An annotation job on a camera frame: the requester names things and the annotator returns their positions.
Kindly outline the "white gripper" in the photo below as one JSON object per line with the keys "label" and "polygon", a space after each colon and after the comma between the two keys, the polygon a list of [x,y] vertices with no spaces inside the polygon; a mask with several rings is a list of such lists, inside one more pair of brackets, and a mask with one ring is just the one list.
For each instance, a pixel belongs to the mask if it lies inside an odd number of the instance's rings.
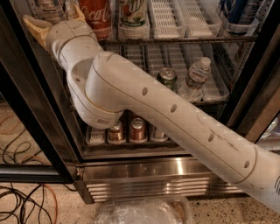
{"label": "white gripper", "polygon": [[98,48],[99,46],[93,30],[85,22],[86,19],[80,6],[73,3],[72,9],[72,18],[74,20],[62,21],[54,26],[45,20],[23,15],[23,21],[30,34],[58,62],[60,62],[60,54],[63,47],[71,40],[73,40],[77,46],[81,46],[79,38],[85,38],[93,48]]}

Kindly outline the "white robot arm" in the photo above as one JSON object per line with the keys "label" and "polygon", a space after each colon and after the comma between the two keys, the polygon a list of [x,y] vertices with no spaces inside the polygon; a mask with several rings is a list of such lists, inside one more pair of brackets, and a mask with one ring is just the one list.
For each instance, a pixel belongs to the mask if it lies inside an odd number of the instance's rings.
{"label": "white robot arm", "polygon": [[114,52],[83,14],[51,24],[25,15],[31,35],[66,71],[80,118],[97,129],[130,110],[162,130],[218,177],[280,213],[280,156],[233,132]]}

